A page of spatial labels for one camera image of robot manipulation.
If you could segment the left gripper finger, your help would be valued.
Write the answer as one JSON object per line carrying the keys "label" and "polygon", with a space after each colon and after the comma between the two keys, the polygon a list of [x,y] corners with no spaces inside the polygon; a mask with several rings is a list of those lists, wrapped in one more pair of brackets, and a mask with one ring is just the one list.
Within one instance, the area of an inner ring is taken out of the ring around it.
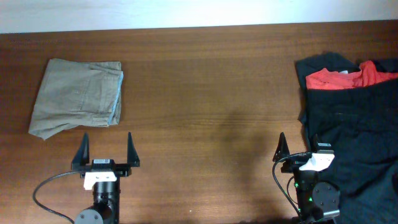
{"label": "left gripper finger", "polygon": [[84,167],[89,162],[90,162],[89,137],[88,137],[88,134],[85,133],[83,135],[83,139],[81,140],[80,147],[77,150],[74,158],[72,159],[71,166],[72,167]]}
{"label": "left gripper finger", "polygon": [[131,167],[139,167],[140,166],[140,158],[137,154],[136,148],[134,147],[131,132],[128,132],[128,135],[127,135],[127,163]]}

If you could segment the khaki cargo shorts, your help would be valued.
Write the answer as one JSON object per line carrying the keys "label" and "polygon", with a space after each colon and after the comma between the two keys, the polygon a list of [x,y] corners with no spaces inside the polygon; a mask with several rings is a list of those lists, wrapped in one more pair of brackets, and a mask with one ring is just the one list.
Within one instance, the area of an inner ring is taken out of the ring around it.
{"label": "khaki cargo shorts", "polygon": [[77,126],[119,124],[121,62],[49,60],[35,101],[29,134],[43,140]]}

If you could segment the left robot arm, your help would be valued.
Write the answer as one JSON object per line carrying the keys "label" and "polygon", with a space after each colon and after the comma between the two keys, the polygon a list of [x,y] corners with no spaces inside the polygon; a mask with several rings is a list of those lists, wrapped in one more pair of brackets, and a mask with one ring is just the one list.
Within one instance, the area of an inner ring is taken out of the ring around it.
{"label": "left robot arm", "polygon": [[75,224],[118,224],[120,207],[120,179],[129,177],[133,167],[140,166],[131,133],[127,135],[127,162],[117,164],[113,159],[90,160],[87,134],[71,162],[71,170],[84,179],[83,188],[93,193],[93,204],[82,210]]}

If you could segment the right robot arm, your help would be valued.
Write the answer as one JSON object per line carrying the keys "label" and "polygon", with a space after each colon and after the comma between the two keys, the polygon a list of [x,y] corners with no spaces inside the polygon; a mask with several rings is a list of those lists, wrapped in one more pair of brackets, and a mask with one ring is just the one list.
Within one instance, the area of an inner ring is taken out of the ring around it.
{"label": "right robot arm", "polygon": [[[284,133],[280,133],[279,142],[272,158],[272,176],[289,201],[297,216],[294,223],[335,223],[340,215],[340,190],[330,182],[320,180],[319,174],[327,170],[335,158],[331,144],[316,142],[314,151],[291,154]],[[289,187],[283,188],[277,179],[275,170],[278,164],[280,171],[292,174],[288,183],[293,183],[296,200],[293,200]]]}

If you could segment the black garment pile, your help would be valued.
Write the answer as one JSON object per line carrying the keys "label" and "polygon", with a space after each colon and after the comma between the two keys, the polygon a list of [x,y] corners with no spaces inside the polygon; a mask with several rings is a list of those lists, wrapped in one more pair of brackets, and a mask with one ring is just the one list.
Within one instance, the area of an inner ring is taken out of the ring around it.
{"label": "black garment pile", "polygon": [[[397,72],[394,58],[371,60],[379,72]],[[331,144],[335,158],[321,180],[340,190],[338,223],[397,222],[397,79],[347,90],[309,90],[305,78],[323,68],[358,72],[338,53],[295,64],[305,98],[305,139]]]}

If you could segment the red shirt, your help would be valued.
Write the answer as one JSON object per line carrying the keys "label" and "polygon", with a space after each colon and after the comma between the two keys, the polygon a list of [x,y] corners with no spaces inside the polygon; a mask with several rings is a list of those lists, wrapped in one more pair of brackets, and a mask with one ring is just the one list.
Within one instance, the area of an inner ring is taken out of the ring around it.
{"label": "red shirt", "polygon": [[370,60],[359,65],[358,72],[336,72],[326,68],[305,78],[309,90],[347,90],[397,79],[397,72],[379,72]]}

